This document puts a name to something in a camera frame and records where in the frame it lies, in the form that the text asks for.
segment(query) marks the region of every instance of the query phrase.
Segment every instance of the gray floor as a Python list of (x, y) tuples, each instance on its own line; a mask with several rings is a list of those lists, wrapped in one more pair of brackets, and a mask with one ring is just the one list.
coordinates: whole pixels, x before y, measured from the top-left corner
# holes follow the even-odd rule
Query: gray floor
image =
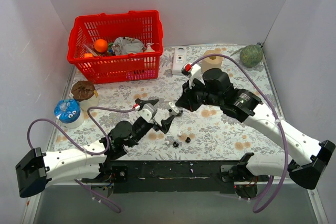
[(253, 204), (210, 193), (131, 193), (111, 197), (124, 212), (115, 214), (92, 201), (79, 186), (52, 186), (39, 202), (34, 223), (317, 223), (307, 190), (285, 184), (259, 214)]

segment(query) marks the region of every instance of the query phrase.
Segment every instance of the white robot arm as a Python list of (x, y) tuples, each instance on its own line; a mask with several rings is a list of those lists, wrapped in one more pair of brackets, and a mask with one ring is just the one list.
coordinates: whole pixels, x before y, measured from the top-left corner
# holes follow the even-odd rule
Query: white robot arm
[[(282, 137), (277, 120), (272, 111), (261, 99), (244, 89), (235, 89), (229, 77), (220, 69), (211, 69), (203, 74), (204, 83), (200, 82), (201, 68), (198, 65), (185, 69), (189, 80), (183, 84), (182, 96), (176, 102), (177, 107), (196, 111), (202, 104), (214, 105), (226, 115), (255, 128), (270, 140), (283, 148)], [(105, 137), (92, 144), (83, 146), (91, 155), (78, 149), (60, 152), (42, 153), (40, 148), (32, 149), (16, 166), (16, 173), (21, 197), (35, 195), (46, 186), (73, 179), (97, 179), (112, 174), (109, 162), (127, 153), (125, 146), (133, 147), (151, 129), (167, 133), (175, 116), (181, 112), (170, 103), (170, 117), (158, 123), (155, 120), (157, 101), (141, 101), (136, 108), (141, 116), (132, 125), (127, 121), (119, 122)], [(326, 140), (320, 142), (298, 131), (285, 121), (281, 122), (286, 135), (289, 155), (287, 176), (306, 189), (314, 189), (327, 166), (335, 145)], [(281, 176), (284, 169), (284, 155), (263, 156), (246, 153), (236, 165), (227, 165), (222, 176), (227, 181), (251, 181), (259, 175)], [(118, 181), (123, 180), (123, 171), (119, 171)]]
[[(197, 110), (202, 104), (218, 106), (226, 115), (255, 128), (283, 148), (282, 135), (277, 126), (279, 122), (272, 110), (250, 91), (235, 89), (227, 73), (210, 69), (203, 73), (204, 83), (199, 80), (201, 68), (198, 65), (187, 64), (182, 73), (189, 77), (189, 81), (183, 84), (183, 93), (176, 102), (177, 106), (190, 111)], [(281, 125), (292, 158), (287, 176), (306, 189), (314, 189), (335, 145), (328, 140), (320, 142), (308, 137), (284, 120)], [(236, 166), (227, 166), (222, 174), (228, 181), (247, 181), (259, 175), (281, 176), (284, 161), (284, 154), (264, 156), (247, 153)]]

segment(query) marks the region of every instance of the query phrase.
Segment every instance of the floral tablecloth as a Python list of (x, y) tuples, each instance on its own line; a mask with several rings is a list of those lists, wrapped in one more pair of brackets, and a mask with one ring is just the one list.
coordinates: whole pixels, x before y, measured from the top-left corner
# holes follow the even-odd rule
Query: floral tablecloth
[[(189, 61), (201, 57), (206, 50), (216, 49), (222, 54), (230, 55), (242, 46), (186, 46)], [(168, 111), (166, 105), (169, 101), (176, 101), (182, 93), (182, 84), (186, 81), (184, 76), (172, 75), (172, 58), (174, 47), (165, 47), (160, 59), (160, 72), (156, 80), (119, 82), (96, 85), (100, 95), (99, 106), (129, 109), (134, 105), (134, 100), (160, 99), (156, 105), (158, 108), (159, 121), (166, 118)], [(275, 97), (269, 83), (265, 66), (260, 63), (254, 68), (245, 68), (247, 73), (265, 93), (273, 105), (276, 105)], [(244, 74), (230, 61), (223, 60), (222, 70), (229, 74), (231, 82), (237, 88), (244, 88), (259, 93), (246, 79)], [(85, 77), (77, 70), (72, 84)], [(114, 125), (121, 120), (129, 120), (133, 123), (139, 115), (136, 112), (114, 113), (107, 111), (93, 111), (92, 115), (108, 133)], [(103, 135), (97, 126), (88, 118), (82, 126), (76, 129), (64, 128), (80, 145), (90, 144), (99, 140)], [(177, 141), (179, 147), (173, 147)], [(61, 151), (72, 148), (72, 144), (61, 134), (57, 133), (51, 144), (51, 151)], [(235, 119), (224, 115), (219, 108), (212, 106), (201, 106), (196, 112), (184, 111), (183, 116), (175, 118), (170, 131), (164, 135), (161, 132), (151, 130), (138, 146), (129, 148), (127, 155), (120, 159), (124, 160), (166, 160), (166, 159), (240, 159), (244, 153), (254, 152), (264, 155), (277, 155), (282, 152), (281, 148), (258, 131), (247, 127)]]

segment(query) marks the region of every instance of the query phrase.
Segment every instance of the black metal bar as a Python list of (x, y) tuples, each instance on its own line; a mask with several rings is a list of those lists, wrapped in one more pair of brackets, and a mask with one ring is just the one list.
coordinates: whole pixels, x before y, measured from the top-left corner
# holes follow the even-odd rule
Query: black metal bar
[[(223, 182), (222, 165), (236, 165), (239, 161), (111, 161), (104, 170), (113, 173), (120, 167), (127, 170), (126, 179), (114, 183), (115, 194), (134, 192), (216, 191), (234, 194), (234, 183)], [(99, 183), (100, 179), (83, 179), (85, 183)]]

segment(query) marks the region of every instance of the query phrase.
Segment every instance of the red plastic basket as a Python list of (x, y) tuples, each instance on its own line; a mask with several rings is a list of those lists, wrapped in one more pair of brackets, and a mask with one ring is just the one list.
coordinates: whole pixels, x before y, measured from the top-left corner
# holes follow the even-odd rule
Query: red plastic basket
[[(118, 37), (136, 38), (144, 45), (154, 43), (155, 52), (84, 58), (87, 50), (83, 44), (97, 39), (113, 42)], [(80, 16), (75, 19), (70, 34), (67, 58), (92, 83), (156, 79), (163, 53), (162, 38), (162, 24), (156, 10)]]

